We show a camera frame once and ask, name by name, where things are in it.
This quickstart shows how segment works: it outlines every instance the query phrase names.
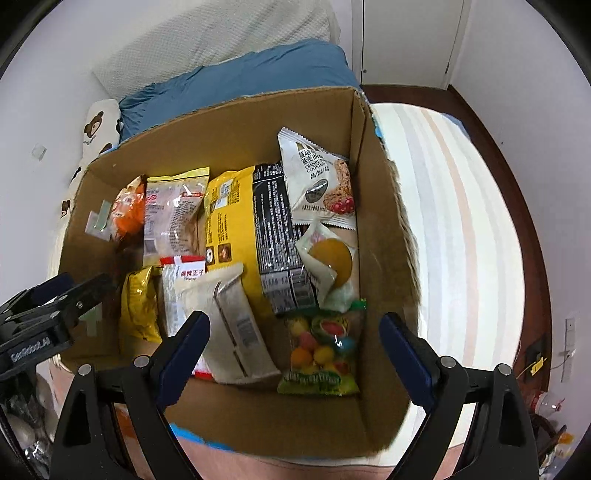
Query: cranberry cookies package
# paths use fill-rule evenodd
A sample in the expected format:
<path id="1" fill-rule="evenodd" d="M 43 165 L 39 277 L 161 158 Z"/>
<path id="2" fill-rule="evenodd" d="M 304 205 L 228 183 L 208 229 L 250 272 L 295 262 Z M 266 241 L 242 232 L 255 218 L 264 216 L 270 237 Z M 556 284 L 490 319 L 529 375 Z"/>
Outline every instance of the cranberry cookies package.
<path id="1" fill-rule="evenodd" d="M 309 225 L 318 219 L 355 230 L 355 201 L 347 159 L 286 127 L 277 138 L 294 224 Z"/>

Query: white pillow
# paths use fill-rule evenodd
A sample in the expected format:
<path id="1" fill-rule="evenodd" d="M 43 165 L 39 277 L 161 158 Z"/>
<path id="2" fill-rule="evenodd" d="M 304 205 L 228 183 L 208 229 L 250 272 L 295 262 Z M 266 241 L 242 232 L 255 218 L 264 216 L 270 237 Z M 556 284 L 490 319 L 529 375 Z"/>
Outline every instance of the white pillow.
<path id="1" fill-rule="evenodd" d="M 328 0 L 195 0 L 99 63 L 93 72 L 113 98 L 214 65 L 307 38 L 339 41 Z"/>

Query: orange snack bag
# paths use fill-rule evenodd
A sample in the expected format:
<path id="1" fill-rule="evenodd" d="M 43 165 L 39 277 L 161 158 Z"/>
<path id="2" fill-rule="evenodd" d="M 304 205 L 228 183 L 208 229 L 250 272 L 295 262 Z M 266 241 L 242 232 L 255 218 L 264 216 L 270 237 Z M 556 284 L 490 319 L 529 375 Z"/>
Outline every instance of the orange snack bag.
<path id="1" fill-rule="evenodd" d="M 120 242 L 144 227 L 145 181 L 137 177 L 119 192 L 111 207 L 111 238 Z"/>

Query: screw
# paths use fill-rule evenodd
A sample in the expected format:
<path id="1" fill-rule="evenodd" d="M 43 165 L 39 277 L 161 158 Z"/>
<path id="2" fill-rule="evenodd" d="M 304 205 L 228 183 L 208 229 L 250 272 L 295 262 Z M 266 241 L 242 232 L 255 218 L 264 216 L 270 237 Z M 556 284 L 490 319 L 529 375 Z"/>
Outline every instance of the screw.
<path id="1" fill-rule="evenodd" d="M 442 356 L 439 361 L 445 368 L 453 368 L 456 366 L 456 361 L 450 356 Z"/>
<path id="2" fill-rule="evenodd" d="M 90 372 L 92 372 L 92 366 L 90 366 L 89 364 L 84 364 L 78 369 L 78 373 L 83 377 L 85 375 L 88 375 Z"/>
<path id="3" fill-rule="evenodd" d="M 135 358 L 134 365 L 138 368 L 147 367 L 150 363 L 150 358 L 148 355 L 140 355 Z"/>
<path id="4" fill-rule="evenodd" d="M 502 375 L 505 375 L 505 376 L 507 376 L 507 375 L 511 375 L 511 372 L 513 371 L 513 370 L 511 369 L 511 367 L 510 367 L 509 365 L 506 365 L 506 364 L 499 364 L 499 365 L 497 366 L 497 368 L 499 369 L 499 372 L 500 372 Z"/>

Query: floor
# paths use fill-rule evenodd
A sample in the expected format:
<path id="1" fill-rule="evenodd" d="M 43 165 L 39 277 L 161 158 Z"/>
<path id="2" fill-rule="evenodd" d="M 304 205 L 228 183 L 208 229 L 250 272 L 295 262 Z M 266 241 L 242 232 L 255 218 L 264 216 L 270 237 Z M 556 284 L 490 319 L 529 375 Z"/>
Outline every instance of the floor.
<path id="1" fill-rule="evenodd" d="M 460 94 L 450 87 L 439 90 L 422 87 L 364 85 L 363 89 L 372 103 L 394 102 L 419 105 L 432 110 L 449 113 L 461 120 L 470 138 L 491 171 L 515 224 L 521 243 L 525 276 L 525 310 L 521 332 L 521 343 L 515 357 L 514 370 L 524 397 L 532 390 L 547 390 L 550 380 L 550 365 L 546 363 L 532 378 L 525 381 L 528 366 L 525 364 L 525 350 L 532 343 L 545 337 L 545 355 L 551 358 L 552 322 L 550 293 L 540 243 L 534 224 L 517 181 L 478 116 Z"/>

